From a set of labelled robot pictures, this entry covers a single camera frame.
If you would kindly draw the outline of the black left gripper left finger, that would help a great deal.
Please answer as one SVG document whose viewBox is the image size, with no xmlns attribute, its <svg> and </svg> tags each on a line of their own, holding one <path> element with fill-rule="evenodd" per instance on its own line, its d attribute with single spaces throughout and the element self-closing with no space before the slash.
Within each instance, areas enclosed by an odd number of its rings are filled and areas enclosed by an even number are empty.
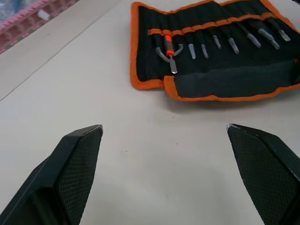
<svg viewBox="0 0 300 225">
<path fill-rule="evenodd" d="M 93 185 L 102 125 L 65 135 L 0 215 L 2 225 L 78 225 Z"/>
</svg>

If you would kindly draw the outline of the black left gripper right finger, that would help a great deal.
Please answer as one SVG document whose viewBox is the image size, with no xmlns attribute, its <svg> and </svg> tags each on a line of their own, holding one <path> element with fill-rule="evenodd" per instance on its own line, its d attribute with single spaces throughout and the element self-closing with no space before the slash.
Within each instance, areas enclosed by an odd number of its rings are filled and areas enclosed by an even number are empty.
<svg viewBox="0 0 300 225">
<path fill-rule="evenodd" d="M 300 223 L 300 159 L 277 136 L 228 124 L 243 184 L 266 225 Z"/>
</svg>

